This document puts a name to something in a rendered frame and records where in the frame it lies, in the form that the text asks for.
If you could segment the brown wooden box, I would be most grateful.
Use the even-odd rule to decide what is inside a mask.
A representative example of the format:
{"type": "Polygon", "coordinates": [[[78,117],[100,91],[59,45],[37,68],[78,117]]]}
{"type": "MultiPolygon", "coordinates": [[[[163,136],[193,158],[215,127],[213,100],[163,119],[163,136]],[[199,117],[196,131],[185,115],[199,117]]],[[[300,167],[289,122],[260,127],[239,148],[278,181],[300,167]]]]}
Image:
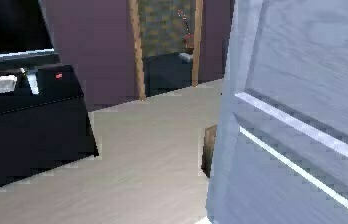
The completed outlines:
{"type": "Polygon", "coordinates": [[[205,129],[201,169],[207,177],[210,177],[211,172],[212,156],[216,139],[216,130],[216,125],[205,129]]]}

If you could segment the red flower plant in vase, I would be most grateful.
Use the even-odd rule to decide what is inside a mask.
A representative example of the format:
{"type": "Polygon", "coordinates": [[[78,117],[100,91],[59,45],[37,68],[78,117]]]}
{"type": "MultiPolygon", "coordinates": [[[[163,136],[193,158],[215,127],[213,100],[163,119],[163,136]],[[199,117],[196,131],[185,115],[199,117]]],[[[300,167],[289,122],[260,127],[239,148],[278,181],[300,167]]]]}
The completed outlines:
{"type": "Polygon", "coordinates": [[[179,18],[182,20],[184,27],[186,29],[186,34],[182,38],[182,42],[184,44],[184,49],[187,54],[192,55],[194,52],[194,35],[190,30],[189,23],[187,21],[187,17],[182,10],[178,10],[177,14],[179,18]]]}

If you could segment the pale blue room door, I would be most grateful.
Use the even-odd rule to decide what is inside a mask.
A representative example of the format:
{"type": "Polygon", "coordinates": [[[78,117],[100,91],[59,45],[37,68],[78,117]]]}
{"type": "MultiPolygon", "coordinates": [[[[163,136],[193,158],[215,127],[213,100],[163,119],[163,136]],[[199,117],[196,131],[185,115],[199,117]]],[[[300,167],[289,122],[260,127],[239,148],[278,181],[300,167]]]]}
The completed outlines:
{"type": "Polygon", "coordinates": [[[235,0],[211,224],[348,224],[348,0],[235,0]]]}

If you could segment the black television stand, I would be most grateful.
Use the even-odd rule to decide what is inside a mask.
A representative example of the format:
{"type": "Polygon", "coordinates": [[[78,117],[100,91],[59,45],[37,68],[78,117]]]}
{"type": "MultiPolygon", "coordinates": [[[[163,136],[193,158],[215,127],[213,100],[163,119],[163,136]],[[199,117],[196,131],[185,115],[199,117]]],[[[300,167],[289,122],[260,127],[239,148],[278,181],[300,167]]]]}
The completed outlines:
{"type": "Polygon", "coordinates": [[[17,83],[0,94],[0,187],[99,155],[72,66],[0,71],[7,75],[17,83]]]}

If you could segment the black television set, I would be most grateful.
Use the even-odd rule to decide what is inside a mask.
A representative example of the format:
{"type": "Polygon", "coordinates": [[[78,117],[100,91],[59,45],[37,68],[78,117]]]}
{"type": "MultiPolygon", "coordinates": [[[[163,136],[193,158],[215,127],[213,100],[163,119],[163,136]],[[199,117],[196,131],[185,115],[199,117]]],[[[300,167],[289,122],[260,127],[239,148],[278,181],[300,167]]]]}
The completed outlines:
{"type": "Polygon", "coordinates": [[[0,70],[60,63],[40,0],[0,0],[0,70]]]}

